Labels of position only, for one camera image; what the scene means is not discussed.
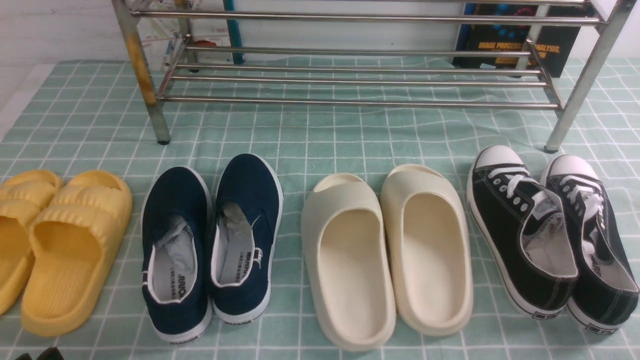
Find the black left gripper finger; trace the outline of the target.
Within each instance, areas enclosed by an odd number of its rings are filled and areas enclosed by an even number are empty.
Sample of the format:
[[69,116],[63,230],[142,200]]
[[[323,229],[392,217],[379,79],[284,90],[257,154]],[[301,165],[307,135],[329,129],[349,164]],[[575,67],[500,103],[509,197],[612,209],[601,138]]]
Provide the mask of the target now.
[[65,360],[65,358],[57,347],[49,347],[42,351],[36,360]]
[[32,360],[32,356],[26,352],[20,354],[15,360]]

